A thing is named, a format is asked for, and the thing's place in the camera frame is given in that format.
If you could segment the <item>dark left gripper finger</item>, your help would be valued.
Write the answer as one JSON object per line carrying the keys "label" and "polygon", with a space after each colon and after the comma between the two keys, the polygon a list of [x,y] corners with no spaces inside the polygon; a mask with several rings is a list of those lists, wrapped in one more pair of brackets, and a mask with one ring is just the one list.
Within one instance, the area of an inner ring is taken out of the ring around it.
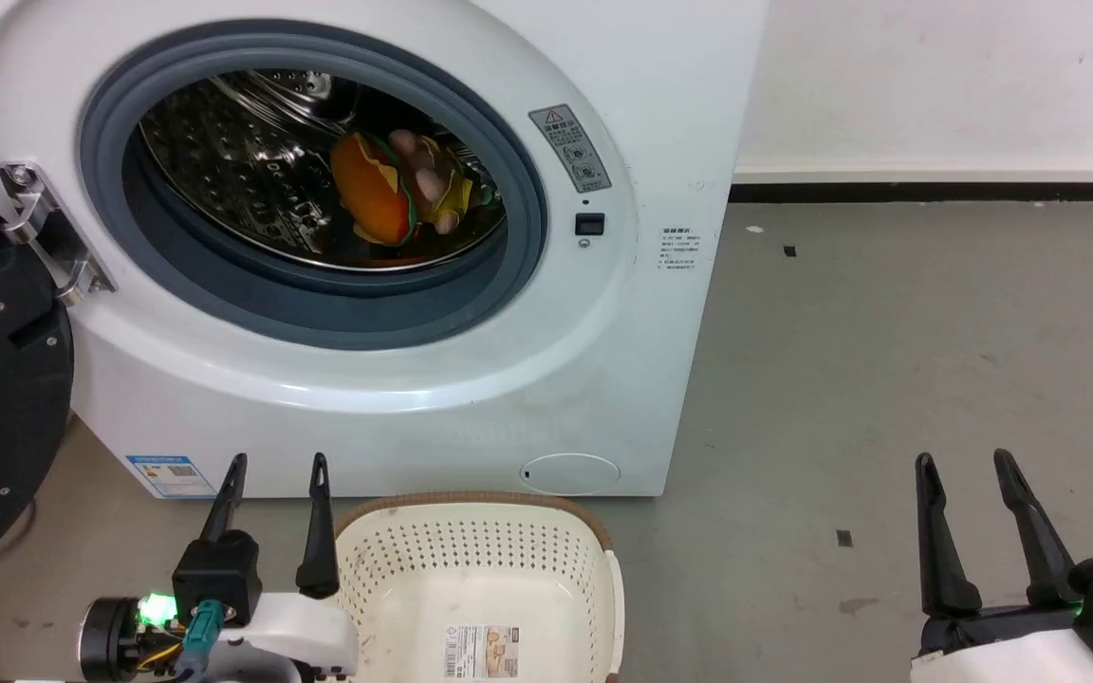
{"label": "dark left gripper finger", "polygon": [[316,452],[313,459],[308,497],[312,503],[309,525],[295,582],[299,594],[313,600],[328,600],[339,591],[340,582],[328,461],[321,452]]}
{"label": "dark left gripper finger", "polygon": [[232,527],[233,514],[242,501],[242,494],[246,487],[246,475],[248,469],[248,455],[236,454],[227,468],[224,480],[221,481],[215,501],[213,501],[207,516],[205,525],[201,528],[199,540],[201,542],[218,542],[222,535],[226,535]]}

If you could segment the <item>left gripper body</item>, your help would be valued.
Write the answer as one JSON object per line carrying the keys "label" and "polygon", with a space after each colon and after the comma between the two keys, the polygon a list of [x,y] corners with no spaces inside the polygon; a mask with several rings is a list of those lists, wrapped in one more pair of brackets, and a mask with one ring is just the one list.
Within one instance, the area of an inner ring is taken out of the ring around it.
{"label": "left gripper body", "polygon": [[187,625],[171,683],[328,683],[359,671],[353,621],[328,600],[268,593],[242,530],[193,540],[173,575]]}

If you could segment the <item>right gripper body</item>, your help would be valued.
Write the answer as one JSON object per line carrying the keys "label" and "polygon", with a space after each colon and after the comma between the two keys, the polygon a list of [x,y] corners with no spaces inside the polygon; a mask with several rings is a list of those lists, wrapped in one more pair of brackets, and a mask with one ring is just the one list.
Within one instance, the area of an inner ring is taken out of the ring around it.
{"label": "right gripper body", "polygon": [[1093,683],[1093,558],[1068,572],[1082,594],[1065,631],[1038,631],[910,662],[910,683]]}

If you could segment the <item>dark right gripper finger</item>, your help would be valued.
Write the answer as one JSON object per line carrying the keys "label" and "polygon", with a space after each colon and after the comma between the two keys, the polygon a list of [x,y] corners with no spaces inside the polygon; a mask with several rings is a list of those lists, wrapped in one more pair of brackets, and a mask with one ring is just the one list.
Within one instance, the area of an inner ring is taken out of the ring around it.
{"label": "dark right gripper finger", "polygon": [[922,613],[929,619],[972,617],[983,600],[960,562],[947,523],[947,491],[931,454],[917,457],[915,476]]}
{"label": "dark right gripper finger", "polygon": [[1027,564],[1027,600],[1032,608],[1067,608],[1082,596],[1068,575],[1076,563],[1051,525],[1048,515],[1029,487],[1013,454],[994,450],[994,469],[1004,507],[1014,516],[1021,549]]}

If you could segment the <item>cream perforated laundry basket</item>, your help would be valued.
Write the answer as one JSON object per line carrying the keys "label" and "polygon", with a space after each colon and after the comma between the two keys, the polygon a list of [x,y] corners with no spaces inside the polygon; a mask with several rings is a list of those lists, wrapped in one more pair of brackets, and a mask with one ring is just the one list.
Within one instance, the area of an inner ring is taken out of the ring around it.
{"label": "cream perforated laundry basket", "polygon": [[352,683],[450,683],[444,627],[521,628],[520,679],[623,683],[626,599],[610,533],[577,503],[485,491],[368,501],[337,525]]}

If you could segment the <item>white front-load washing machine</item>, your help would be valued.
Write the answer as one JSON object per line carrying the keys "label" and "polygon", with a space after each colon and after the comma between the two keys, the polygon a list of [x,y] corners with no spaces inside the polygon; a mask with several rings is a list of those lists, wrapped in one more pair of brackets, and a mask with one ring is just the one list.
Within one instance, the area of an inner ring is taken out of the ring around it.
{"label": "white front-load washing machine", "polygon": [[[127,455],[187,455],[218,488],[247,454],[248,496],[301,498],[316,452],[339,497],[529,492],[528,461],[579,452],[620,468],[603,494],[662,493],[768,12],[769,0],[0,0],[0,165],[39,165],[118,288],[64,307],[66,419],[153,496]],[[238,19],[395,45],[500,114],[549,207],[541,264],[507,307],[431,344],[331,350],[222,323],[136,267],[83,182],[89,97],[136,48]],[[560,103],[612,189],[574,191],[530,121]],[[604,213],[604,235],[576,236],[578,212]],[[0,229],[14,216],[0,182]],[[665,226],[701,232],[697,268],[657,268]]]}

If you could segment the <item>hamburger plush toy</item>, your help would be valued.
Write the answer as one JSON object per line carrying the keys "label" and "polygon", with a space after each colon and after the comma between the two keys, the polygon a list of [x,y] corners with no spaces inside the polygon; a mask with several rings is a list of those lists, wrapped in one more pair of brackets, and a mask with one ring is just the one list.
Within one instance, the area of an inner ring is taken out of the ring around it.
{"label": "hamburger plush toy", "polygon": [[330,168],[353,232],[373,245],[402,247],[422,228],[447,236],[482,204],[480,182],[461,161],[408,129],[351,131],[334,143]]}

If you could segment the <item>blue energy label sticker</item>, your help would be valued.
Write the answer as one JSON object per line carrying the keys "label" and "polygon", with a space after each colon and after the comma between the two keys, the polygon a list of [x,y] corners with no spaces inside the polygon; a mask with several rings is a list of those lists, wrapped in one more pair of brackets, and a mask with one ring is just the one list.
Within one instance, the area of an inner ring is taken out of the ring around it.
{"label": "blue energy label sticker", "polygon": [[216,488],[187,455],[127,455],[148,488],[163,501],[212,501]]}

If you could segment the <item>grey rubber door gasket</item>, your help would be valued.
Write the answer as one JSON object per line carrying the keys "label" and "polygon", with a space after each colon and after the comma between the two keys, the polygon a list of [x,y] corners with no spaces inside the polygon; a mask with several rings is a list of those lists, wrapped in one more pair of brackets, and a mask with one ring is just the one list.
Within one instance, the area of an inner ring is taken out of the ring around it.
{"label": "grey rubber door gasket", "polygon": [[[158,176],[138,125],[190,83],[271,68],[344,76],[446,125],[497,182],[507,233],[438,267],[365,273],[301,267],[218,233]],[[546,249],[546,191],[510,126],[439,66],[353,31],[238,19],[160,36],[92,91],[79,161],[101,224],[156,285],[222,323],[292,344],[386,350],[465,333],[521,293]]]}

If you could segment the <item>round white filter cover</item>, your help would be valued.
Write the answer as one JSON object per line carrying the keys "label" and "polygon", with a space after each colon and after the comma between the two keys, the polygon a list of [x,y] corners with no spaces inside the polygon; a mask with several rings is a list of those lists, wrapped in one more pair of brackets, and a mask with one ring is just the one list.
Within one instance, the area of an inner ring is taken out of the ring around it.
{"label": "round white filter cover", "polygon": [[561,497],[603,494],[619,483],[620,476],[615,463],[598,455],[579,452],[541,455],[520,470],[525,488]]}

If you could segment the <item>chrome door hinge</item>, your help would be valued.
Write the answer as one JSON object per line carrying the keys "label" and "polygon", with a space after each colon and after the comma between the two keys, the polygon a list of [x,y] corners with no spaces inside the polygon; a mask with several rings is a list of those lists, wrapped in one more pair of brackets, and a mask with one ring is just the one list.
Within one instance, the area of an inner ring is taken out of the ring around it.
{"label": "chrome door hinge", "polygon": [[16,212],[1,232],[13,245],[38,256],[58,303],[70,308],[91,295],[118,290],[83,231],[66,215],[64,201],[52,191],[38,164],[5,161],[0,165],[0,182]]}

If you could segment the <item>perforated steel drum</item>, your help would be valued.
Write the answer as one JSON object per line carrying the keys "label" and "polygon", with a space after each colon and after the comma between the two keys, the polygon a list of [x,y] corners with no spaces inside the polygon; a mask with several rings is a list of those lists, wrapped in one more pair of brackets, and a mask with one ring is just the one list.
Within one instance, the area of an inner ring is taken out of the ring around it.
{"label": "perforated steel drum", "polygon": [[[420,219],[408,236],[365,236],[339,195],[331,150],[403,129],[450,160],[470,189],[450,232]],[[500,187],[446,125],[378,89],[316,70],[244,69],[201,79],[153,104],[139,142],[186,207],[246,250],[334,272],[438,267],[508,229]]]}

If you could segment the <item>small text sticker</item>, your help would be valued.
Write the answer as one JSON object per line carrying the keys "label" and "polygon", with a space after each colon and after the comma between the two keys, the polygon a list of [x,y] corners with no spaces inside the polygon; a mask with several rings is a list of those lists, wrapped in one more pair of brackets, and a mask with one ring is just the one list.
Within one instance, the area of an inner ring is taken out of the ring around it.
{"label": "small text sticker", "polygon": [[656,264],[668,271],[690,271],[697,268],[703,236],[685,226],[665,226],[657,242]]}

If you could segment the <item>grey warning label sticker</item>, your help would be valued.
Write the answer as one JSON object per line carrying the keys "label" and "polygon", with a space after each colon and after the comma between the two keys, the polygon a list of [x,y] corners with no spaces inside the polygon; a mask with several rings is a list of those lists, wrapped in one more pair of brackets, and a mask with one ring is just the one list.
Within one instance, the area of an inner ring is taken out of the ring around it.
{"label": "grey warning label sticker", "polygon": [[593,139],[586,133],[569,105],[548,105],[546,108],[529,111],[528,117],[564,165],[574,191],[589,195],[612,189],[610,175],[604,169]]}

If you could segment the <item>black wall baseboard strip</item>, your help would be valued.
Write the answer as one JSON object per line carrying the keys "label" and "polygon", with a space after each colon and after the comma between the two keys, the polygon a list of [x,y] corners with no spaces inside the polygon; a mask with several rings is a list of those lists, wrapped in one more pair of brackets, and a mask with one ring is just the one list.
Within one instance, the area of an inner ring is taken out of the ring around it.
{"label": "black wall baseboard strip", "polygon": [[1093,182],[733,182],[732,204],[1093,202]]}

